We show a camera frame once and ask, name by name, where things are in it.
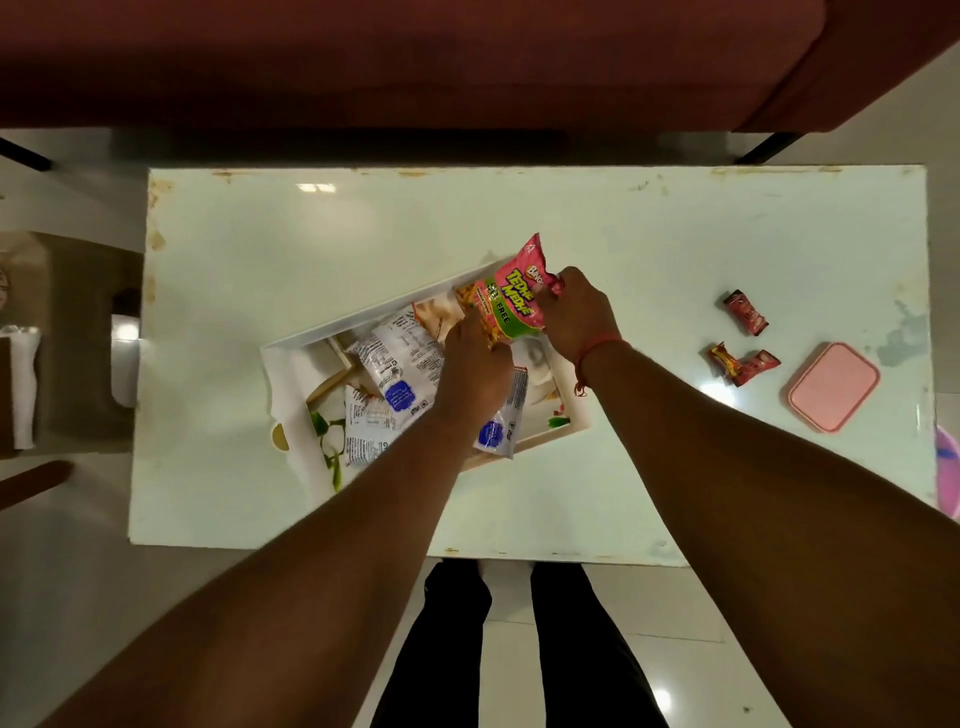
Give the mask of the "person's left hand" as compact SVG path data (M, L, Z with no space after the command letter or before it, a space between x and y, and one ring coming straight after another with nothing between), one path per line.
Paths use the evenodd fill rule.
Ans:
M477 434L512 392L512 350L509 345L488 338L476 310L453 326L443 346L435 408L451 422Z

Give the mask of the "person's right hand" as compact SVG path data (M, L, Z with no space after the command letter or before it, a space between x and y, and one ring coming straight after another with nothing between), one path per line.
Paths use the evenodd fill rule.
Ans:
M557 292L546 285L534 292L543 331L557 353L579 365L597 347L624 342L607 295L579 268L562 269L558 282Z

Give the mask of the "pink snack packet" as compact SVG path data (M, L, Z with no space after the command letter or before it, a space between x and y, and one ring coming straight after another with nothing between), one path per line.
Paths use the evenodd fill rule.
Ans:
M493 273L453 290L464 313L477 310L491 344L538 336L545 327L536 292L545 288L555 296L564 290L561 278L546 270L546 255L539 233Z

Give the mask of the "person's right forearm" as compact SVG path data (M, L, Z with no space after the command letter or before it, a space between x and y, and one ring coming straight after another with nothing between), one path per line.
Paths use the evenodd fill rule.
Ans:
M579 370L792 728L960 728L960 524L625 342Z

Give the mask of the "person's left forearm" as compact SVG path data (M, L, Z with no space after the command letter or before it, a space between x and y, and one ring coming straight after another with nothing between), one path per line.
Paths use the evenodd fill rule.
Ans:
M351 728L479 430L464 405L436 406L39 728Z

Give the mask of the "white snack packet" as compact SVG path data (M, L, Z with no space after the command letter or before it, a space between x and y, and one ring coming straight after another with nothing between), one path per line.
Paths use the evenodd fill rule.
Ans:
M344 387L344 412L344 453L352 467L374 462L409 421L406 413L396 412L382 396L352 384Z
M433 406L445 353L413 304L379 321L346 351L363 365L402 430Z
M514 458L528 383L527 368L514 367L510 393L492 418L481 427L473 442L474 449L484 455Z

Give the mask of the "white table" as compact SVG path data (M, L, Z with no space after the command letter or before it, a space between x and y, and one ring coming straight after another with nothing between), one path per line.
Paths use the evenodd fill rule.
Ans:
M127 537L253 550L309 513L270 442L260 350L514 255L606 292L678 378L937 501L927 175L921 165L154 168ZM722 305L742 290L769 321ZM781 361L742 387L708 354ZM836 434L786 407L843 342L881 381Z

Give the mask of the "white printed serving tray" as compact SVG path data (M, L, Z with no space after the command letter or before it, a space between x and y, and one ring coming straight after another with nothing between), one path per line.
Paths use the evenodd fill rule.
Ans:
M305 491L310 508L340 492L369 466L353 467L345 454L345 387L351 384L369 394L382 394L347 347L408 305L442 345L463 317L453 290L494 273L505 262L458 273L261 348L272 420L270 441ZM586 401L574 393L573 366L543 335L523 337L510 346L514 366L529 373L513 458L589 431L594 417ZM462 471L509 460L474 448Z

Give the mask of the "pink lunch box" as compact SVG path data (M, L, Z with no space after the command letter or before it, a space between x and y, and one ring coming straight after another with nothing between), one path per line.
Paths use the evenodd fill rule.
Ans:
M843 342L824 342L790 379L784 402L811 430L836 434L881 380L880 369L860 351Z

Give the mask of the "person's black trousers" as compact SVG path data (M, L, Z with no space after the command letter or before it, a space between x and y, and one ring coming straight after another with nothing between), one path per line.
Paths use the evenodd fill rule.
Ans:
M535 563L533 623L489 619L479 562L430 570L370 728L668 728L581 564Z

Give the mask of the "dark red sofa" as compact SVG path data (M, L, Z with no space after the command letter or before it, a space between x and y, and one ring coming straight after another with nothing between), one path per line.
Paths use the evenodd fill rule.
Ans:
M0 0L0 128L830 131L960 0Z

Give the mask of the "pink plastic object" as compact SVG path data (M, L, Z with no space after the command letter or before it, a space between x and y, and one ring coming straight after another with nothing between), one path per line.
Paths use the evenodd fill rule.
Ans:
M935 450L938 509L960 523L960 442L940 424L936 425Z

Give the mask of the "brown side table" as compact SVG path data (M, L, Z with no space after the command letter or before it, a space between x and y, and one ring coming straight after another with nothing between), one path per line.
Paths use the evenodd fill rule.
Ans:
M113 392L114 313L137 318L142 252L33 231L0 232L0 333L37 334L24 455L115 454L133 445L135 410Z

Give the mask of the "white cloth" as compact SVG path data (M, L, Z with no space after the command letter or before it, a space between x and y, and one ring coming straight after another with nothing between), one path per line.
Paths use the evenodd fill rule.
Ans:
M10 344L13 446L17 451L35 447L34 421L39 393L36 359L42 334L35 326L5 325L0 339Z

